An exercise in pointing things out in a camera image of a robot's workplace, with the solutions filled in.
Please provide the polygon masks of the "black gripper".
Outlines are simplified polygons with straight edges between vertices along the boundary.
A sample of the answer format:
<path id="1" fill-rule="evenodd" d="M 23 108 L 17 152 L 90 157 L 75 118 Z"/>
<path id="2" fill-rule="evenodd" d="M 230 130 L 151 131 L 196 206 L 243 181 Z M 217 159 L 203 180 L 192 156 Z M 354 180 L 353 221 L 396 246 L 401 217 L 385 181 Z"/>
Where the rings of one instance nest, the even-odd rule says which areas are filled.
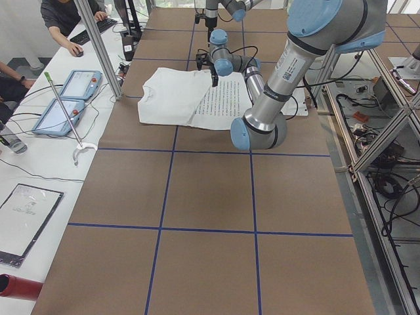
<path id="1" fill-rule="evenodd" d="M 209 68 L 211 70 L 212 87 L 216 87 L 218 85 L 218 82 L 219 82 L 219 77 L 218 77 L 217 71 L 216 71 L 215 66 L 213 64 L 210 65 Z"/>
<path id="2" fill-rule="evenodd" d="M 210 46 L 212 29 L 217 27 L 217 17 L 205 17 L 205 26 L 207 27 L 207 46 Z"/>

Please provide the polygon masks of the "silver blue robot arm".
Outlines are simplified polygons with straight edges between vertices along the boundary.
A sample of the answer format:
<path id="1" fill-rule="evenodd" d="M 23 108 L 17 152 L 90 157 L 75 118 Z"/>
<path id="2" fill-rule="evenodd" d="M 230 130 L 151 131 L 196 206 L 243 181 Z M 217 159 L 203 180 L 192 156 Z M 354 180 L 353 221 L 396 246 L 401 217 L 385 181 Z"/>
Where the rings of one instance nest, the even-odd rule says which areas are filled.
<path id="1" fill-rule="evenodd" d="M 251 10 L 260 2 L 262 2 L 262 0 L 206 0 L 203 13 L 196 13 L 195 23 L 198 24 L 201 19 L 205 20 L 207 41 L 209 41 L 211 32 L 217 27 L 219 4 L 227 10 L 235 21 L 241 22 L 245 17 L 245 12 Z"/>
<path id="2" fill-rule="evenodd" d="M 241 72 L 252 107 L 230 127 L 239 150 L 266 150 L 285 139 L 284 104 L 319 56 L 335 47 L 337 53 L 354 53 L 379 46 L 385 38 L 386 1 L 294 1 L 287 19 L 287 41 L 268 81 L 263 81 L 254 58 L 228 52 L 225 31 L 216 29 L 217 7 L 222 5 L 239 22 L 254 1 L 207 1 L 208 61 L 214 78 Z"/>

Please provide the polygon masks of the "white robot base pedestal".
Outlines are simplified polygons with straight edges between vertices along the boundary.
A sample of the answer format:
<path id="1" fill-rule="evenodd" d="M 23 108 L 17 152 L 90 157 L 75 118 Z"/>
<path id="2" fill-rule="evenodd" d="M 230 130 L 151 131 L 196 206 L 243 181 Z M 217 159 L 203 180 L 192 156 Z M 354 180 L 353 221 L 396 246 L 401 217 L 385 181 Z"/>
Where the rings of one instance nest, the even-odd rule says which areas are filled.
<path id="1" fill-rule="evenodd" d="M 308 108 L 306 106 L 305 90 L 295 89 L 291 98 L 284 104 L 282 113 L 285 116 L 307 116 Z"/>

